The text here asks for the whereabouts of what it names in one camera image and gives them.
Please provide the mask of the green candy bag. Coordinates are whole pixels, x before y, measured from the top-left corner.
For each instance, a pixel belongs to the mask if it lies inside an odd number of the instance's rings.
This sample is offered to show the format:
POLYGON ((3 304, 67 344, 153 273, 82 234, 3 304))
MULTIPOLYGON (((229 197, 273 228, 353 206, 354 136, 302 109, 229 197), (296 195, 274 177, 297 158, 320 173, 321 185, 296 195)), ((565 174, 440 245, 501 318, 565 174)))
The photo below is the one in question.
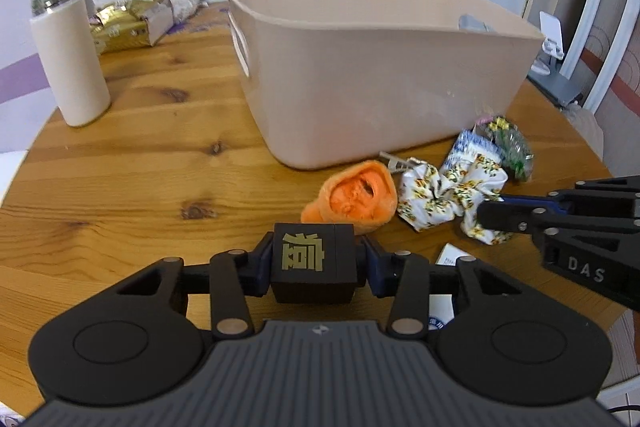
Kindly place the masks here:
POLYGON ((500 148, 502 165, 518 181, 527 181, 533 173, 534 154, 520 129, 503 116, 488 120, 484 129, 489 140, 500 148))

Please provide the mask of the floral white scrunchie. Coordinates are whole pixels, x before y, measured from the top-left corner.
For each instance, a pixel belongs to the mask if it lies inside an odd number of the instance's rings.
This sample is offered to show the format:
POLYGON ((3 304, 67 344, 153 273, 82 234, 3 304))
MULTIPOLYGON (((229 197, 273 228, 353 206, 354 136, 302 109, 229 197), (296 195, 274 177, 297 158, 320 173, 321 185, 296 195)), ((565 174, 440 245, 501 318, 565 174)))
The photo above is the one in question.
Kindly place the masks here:
POLYGON ((460 219, 461 231, 471 239, 486 245, 506 243, 509 232, 489 230, 477 218, 482 202, 500 202, 506 181, 498 162, 482 154, 443 172, 422 162, 400 177, 397 213, 417 232, 460 219))

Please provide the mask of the blue white patterned box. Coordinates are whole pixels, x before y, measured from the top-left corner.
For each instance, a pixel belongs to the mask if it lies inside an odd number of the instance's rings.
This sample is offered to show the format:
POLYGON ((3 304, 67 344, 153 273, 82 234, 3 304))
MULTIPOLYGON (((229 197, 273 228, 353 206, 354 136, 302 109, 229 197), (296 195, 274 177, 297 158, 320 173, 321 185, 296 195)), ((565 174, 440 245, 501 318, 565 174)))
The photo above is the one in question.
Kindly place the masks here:
POLYGON ((450 148, 442 167, 440 167, 440 172, 448 172, 457 166, 469 166, 478 155, 492 159, 498 165, 502 161, 502 150, 496 144, 471 130, 463 130, 450 148))

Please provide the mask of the black cube with gold character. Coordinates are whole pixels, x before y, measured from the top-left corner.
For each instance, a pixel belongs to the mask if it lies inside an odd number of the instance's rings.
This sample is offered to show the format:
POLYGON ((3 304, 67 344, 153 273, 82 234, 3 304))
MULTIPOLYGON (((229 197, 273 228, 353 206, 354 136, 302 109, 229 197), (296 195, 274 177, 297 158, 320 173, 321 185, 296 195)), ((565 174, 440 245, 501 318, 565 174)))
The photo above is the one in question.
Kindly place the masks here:
POLYGON ((270 286, 278 303, 344 305, 358 285, 352 225, 278 223, 270 286))

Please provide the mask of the grey laptop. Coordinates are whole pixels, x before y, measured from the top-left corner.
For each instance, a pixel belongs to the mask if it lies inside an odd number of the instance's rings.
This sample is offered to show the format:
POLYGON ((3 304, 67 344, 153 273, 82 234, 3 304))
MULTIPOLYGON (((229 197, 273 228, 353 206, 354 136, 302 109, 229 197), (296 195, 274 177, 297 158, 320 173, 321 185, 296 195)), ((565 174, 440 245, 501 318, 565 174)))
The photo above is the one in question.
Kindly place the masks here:
POLYGON ((570 104, 582 101, 582 88, 579 84, 559 72, 541 75, 531 69, 527 78, 556 107, 567 108, 570 104))

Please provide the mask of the silver metal hair clip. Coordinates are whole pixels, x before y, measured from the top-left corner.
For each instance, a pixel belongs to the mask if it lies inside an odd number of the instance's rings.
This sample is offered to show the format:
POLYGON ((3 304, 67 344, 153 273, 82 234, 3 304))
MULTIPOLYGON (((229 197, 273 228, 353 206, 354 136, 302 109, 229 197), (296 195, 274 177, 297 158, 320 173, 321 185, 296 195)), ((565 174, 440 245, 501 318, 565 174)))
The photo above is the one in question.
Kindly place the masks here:
POLYGON ((422 160, 414 157, 400 158, 386 152, 378 153, 378 160, 386 166, 391 174, 402 173, 423 164, 422 160))

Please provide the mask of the white phone stand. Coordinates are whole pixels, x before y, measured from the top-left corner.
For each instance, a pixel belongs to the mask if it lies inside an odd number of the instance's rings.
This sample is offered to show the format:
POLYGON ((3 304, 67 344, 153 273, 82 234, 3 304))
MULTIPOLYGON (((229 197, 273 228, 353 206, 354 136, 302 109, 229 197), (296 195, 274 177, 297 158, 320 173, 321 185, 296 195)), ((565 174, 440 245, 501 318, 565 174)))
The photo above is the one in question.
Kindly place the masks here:
POLYGON ((557 17, 544 11, 539 12, 539 23, 544 42, 530 72, 539 76, 549 76, 556 63, 564 60, 562 25, 557 17))

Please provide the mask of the beige plastic storage bin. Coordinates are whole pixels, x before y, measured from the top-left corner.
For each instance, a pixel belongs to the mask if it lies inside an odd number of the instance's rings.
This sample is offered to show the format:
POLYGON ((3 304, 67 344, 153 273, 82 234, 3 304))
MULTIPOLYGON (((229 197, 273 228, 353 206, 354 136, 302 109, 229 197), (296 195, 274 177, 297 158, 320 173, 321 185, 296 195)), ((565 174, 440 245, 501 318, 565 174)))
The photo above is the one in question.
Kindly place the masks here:
POLYGON ((437 141, 505 112, 542 33, 488 0, 228 0, 270 153, 318 169, 437 141))

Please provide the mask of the gold tissue box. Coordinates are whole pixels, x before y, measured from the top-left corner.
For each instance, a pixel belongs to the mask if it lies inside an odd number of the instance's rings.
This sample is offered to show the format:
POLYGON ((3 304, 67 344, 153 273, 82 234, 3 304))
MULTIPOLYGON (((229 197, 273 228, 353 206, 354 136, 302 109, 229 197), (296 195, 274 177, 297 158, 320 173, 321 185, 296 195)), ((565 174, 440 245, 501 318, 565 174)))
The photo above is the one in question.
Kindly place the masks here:
POLYGON ((127 0, 105 5, 90 18, 96 53, 155 46, 174 26, 170 0, 127 0))

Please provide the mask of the white thermos bottle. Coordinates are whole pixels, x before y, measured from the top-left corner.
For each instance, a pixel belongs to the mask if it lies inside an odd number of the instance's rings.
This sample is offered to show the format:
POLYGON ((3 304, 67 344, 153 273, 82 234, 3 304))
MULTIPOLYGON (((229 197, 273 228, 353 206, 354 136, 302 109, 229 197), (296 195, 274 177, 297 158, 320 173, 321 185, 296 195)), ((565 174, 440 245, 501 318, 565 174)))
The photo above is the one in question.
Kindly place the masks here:
POLYGON ((66 124, 100 118, 111 95, 96 54, 85 0, 32 0, 32 38, 66 124))

